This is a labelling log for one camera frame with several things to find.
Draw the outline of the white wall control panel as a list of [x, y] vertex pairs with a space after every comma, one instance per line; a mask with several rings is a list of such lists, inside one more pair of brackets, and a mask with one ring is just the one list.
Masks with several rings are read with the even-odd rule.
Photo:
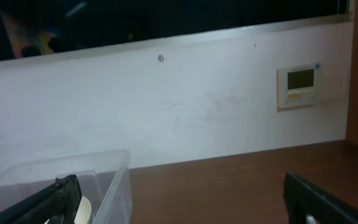
[[331, 106], [347, 100], [348, 72], [335, 65], [309, 63], [277, 70], [277, 110]]

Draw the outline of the large cream bowl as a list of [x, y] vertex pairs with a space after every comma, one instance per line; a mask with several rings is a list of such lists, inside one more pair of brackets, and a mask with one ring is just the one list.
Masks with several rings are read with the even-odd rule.
[[81, 198], [80, 205], [78, 207], [74, 224], [92, 224], [93, 223], [93, 211], [91, 202], [84, 196]]

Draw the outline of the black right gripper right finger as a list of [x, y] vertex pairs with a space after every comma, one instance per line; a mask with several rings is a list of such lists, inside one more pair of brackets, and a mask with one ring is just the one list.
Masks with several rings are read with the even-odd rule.
[[283, 186], [289, 224], [358, 224], [358, 209], [300, 175], [287, 173]]

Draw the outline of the clear plastic storage bin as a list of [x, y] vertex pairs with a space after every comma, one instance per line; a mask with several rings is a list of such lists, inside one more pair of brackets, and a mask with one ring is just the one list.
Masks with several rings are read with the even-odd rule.
[[0, 212], [70, 174], [91, 204], [90, 223], [129, 223], [132, 193], [126, 150], [14, 165], [0, 173]]

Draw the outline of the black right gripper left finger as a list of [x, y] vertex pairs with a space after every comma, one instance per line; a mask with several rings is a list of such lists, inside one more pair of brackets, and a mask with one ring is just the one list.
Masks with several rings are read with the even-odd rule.
[[76, 175], [56, 178], [53, 184], [0, 212], [0, 224], [74, 224], [81, 198]]

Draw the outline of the dark window above wall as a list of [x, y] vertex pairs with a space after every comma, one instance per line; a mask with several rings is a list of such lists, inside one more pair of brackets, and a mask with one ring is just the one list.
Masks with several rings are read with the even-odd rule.
[[347, 0], [0, 0], [0, 61], [335, 16]]

